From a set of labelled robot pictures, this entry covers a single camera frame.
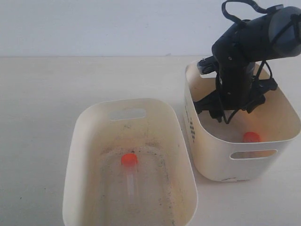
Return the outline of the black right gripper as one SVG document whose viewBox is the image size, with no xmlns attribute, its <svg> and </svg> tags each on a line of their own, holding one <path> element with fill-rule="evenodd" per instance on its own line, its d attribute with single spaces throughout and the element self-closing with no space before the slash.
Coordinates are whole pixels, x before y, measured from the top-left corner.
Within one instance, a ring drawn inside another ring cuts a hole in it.
<svg viewBox="0 0 301 226">
<path fill-rule="evenodd" d="M 265 93 L 277 89 L 277 83 L 272 77 L 259 79 L 262 67 L 255 71 L 256 62 L 236 64 L 228 60 L 217 63 L 216 93 L 194 101 L 197 114 L 209 111 L 212 119 L 222 122 L 226 110 L 251 113 L 265 103 Z"/>
</svg>

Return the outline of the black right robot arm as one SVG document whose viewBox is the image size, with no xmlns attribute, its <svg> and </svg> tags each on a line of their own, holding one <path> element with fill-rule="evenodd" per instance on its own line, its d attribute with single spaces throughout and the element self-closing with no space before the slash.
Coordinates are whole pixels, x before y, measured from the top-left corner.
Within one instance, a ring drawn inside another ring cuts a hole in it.
<svg viewBox="0 0 301 226">
<path fill-rule="evenodd" d="M 200 74 L 216 72 L 215 90 L 194 101 L 196 113 L 229 123 L 226 111 L 252 112 L 265 103 L 265 94 L 277 89 L 272 76 L 260 79 L 261 68 L 272 59 L 301 53 L 301 10 L 282 5 L 259 9 L 261 16 L 241 20 L 224 12 L 232 26 L 213 44 L 212 55 L 198 62 Z"/>
</svg>

